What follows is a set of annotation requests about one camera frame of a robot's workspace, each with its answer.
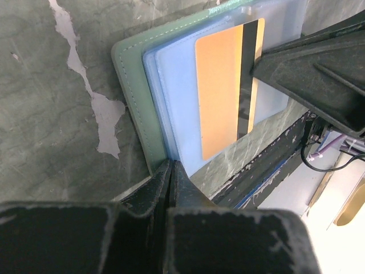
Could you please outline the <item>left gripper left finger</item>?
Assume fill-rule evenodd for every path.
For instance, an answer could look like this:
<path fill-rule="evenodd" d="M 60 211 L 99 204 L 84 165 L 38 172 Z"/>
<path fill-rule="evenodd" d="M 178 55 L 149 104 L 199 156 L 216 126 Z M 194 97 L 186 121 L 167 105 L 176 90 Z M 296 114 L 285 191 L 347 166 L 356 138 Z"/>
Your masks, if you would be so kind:
<path fill-rule="evenodd" d="M 119 202 L 1 204 L 2 273 L 161 273 L 172 162 Z"/>

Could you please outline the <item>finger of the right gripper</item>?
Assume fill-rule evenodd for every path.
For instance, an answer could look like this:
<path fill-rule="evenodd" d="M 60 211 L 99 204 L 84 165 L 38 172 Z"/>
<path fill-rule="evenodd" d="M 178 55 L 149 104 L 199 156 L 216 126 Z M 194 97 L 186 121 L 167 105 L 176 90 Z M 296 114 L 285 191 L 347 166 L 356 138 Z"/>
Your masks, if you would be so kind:
<path fill-rule="evenodd" d="M 364 31 L 260 57 L 252 75 L 364 138 Z"/>
<path fill-rule="evenodd" d="M 317 42 L 327 41 L 329 39 L 334 39 L 347 34 L 362 31 L 364 30 L 364 14 L 365 11 L 361 11 L 323 30 L 317 31 L 310 35 L 302 36 L 299 39 L 268 49 L 262 53 L 262 57 L 267 56 L 268 54 L 292 50 L 301 46 L 307 46 Z"/>

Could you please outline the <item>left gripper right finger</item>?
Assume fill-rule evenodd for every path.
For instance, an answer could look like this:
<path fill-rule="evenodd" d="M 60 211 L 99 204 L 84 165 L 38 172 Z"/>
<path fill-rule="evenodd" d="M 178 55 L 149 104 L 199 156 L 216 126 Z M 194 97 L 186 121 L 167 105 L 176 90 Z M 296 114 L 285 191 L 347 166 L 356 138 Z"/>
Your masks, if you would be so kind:
<path fill-rule="evenodd" d="M 319 273 L 304 223 L 282 209 L 210 201 L 176 161 L 167 212 L 166 273 Z"/>

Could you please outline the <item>green card holder wallet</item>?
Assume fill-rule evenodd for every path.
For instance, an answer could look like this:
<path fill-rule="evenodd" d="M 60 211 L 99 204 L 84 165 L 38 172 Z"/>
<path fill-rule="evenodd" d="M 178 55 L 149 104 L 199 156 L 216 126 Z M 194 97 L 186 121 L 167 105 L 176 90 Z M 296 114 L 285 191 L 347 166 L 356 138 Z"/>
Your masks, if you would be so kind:
<path fill-rule="evenodd" d="M 263 48 L 299 38 L 306 1 L 228 1 L 116 43 L 111 57 L 147 166 L 180 161 L 193 175 L 202 157 L 196 40 L 264 19 Z"/>

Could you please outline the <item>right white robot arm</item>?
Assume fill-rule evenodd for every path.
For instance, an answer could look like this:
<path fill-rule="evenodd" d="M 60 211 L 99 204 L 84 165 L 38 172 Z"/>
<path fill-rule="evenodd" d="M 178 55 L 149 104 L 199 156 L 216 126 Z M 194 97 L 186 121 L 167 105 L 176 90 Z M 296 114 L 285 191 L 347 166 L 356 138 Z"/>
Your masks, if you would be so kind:
<path fill-rule="evenodd" d="M 252 76 L 316 116 L 302 139 L 308 168 L 329 148 L 364 141 L 364 11 L 263 53 Z"/>

